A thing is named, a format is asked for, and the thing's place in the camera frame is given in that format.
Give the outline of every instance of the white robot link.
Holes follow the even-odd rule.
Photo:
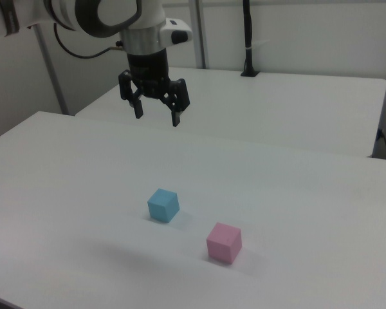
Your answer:
[[[177,126],[190,101],[185,81],[169,79],[166,48],[190,41],[192,30],[179,19],[166,18],[161,0],[122,0],[120,9],[128,8],[134,15],[119,24],[108,25],[99,16],[101,2],[0,0],[0,37],[46,21],[99,38],[119,33],[130,67],[119,76],[122,99],[130,102],[136,118],[143,115],[142,95],[161,100],[172,112],[173,126]],[[134,93],[131,82],[137,89]]]

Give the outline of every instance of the foam cube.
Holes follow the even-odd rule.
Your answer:
[[[150,217],[168,223],[180,210],[178,195],[174,192],[158,189],[147,202]]]
[[[216,223],[207,238],[208,255],[218,261],[232,264],[242,249],[241,230]]]

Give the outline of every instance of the blue cube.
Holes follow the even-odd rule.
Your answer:
[[[168,223],[178,213],[179,200],[174,192],[158,189],[147,202],[150,217]]]

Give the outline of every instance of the pink cube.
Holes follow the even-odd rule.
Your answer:
[[[232,264],[242,249],[240,229],[216,223],[207,237],[208,255],[216,260]]]

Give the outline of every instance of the table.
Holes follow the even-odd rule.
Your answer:
[[[191,105],[174,129],[160,101],[142,98],[137,120],[118,86],[77,114],[80,118],[177,130],[219,138],[353,156],[371,156],[386,81],[314,75],[171,68],[184,78]]]
[[[168,224],[147,200],[177,192]],[[228,267],[216,222],[242,229]],[[38,113],[0,138],[0,298],[53,308],[386,308],[386,161]]]

